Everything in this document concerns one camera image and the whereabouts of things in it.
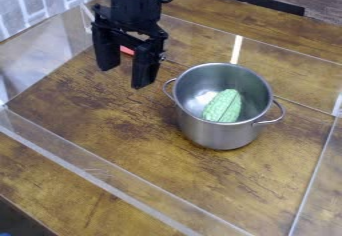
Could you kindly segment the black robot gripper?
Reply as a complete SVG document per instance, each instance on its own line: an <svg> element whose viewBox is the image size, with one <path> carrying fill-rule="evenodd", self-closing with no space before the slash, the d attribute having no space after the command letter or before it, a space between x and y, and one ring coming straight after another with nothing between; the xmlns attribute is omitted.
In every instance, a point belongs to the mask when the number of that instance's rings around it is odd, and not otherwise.
<svg viewBox="0 0 342 236"><path fill-rule="evenodd" d="M163 57L163 44L168 34L159 27L162 4L166 0L111 0L111 6L96 4L92 7L92 41L97 66L108 71L120 64L120 45L113 41L128 38L128 32L148 36L135 49L131 86L140 89L156 79Z"/></svg>

